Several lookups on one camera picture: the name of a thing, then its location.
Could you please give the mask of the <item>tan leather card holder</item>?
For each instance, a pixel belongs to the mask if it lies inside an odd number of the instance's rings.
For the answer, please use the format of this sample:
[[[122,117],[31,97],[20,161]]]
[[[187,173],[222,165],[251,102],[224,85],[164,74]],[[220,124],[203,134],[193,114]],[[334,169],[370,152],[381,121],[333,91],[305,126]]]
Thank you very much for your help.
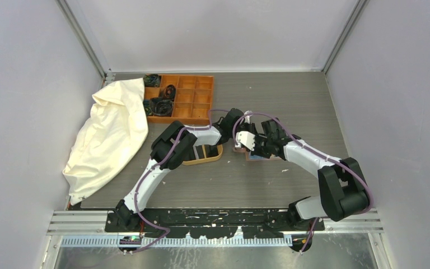
[[[245,155],[246,161],[271,161],[271,160],[280,160],[280,157],[275,155],[271,155],[269,158],[254,155],[252,152],[248,152],[247,149],[241,146],[234,146],[233,151],[236,153],[243,153]]]

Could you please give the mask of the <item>yellow oval tray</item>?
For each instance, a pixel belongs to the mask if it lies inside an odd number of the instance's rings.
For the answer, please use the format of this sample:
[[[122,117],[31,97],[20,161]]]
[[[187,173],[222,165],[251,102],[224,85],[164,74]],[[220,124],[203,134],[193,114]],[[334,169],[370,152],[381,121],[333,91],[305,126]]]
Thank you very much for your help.
[[[183,165],[198,165],[217,161],[223,154],[223,146],[200,145],[193,146],[189,155],[184,159]]]

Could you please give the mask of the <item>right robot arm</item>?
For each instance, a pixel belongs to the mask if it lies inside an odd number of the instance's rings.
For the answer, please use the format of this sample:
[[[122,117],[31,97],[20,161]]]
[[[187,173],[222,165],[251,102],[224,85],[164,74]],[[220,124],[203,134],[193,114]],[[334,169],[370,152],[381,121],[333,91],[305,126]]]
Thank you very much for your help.
[[[292,228],[302,230],[317,217],[340,221],[371,209],[372,194],[356,159],[339,159],[311,147],[300,137],[287,133],[277,119],[263,121],[261,127],[263,132],[254,138],[253,150],[257,155],[274,155],[294,163],[318,180],[318,196],[289,205],[288,222]]]

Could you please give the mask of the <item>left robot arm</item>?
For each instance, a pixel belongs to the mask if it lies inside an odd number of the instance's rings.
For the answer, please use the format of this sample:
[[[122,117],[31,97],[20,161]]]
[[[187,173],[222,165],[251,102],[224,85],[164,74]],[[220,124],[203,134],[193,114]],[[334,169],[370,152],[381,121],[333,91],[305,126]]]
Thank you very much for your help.
[[[196,146],[218,146],[235,139],[241,131],[253,131],[254,124],[243,119],[244,113],[231,109],[224,117],[206,126],[189,126],[172,122],[152,143],[148,164],[132,190],[115,208],[117,224],[135,231],[141,224],[139,215],[162,179],[178,168]]]

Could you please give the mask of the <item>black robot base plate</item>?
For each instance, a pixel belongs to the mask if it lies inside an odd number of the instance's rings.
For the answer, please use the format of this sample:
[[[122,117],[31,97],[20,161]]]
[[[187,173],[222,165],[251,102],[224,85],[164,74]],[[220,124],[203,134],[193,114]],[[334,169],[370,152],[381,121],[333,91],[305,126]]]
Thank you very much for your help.
[[[286,233],[299,232],[306,236],[309,230],[323,231],[324,224],[313,219],[301,220],[293,210],[283,208],[147,208],[140,215],[138,226],[128,229],[118,225],[115,210],[107,214],[104,230],[109,233],[138,233],[149,238],[207,239],[233,238],[238,230],[244,239],[281,238]]]

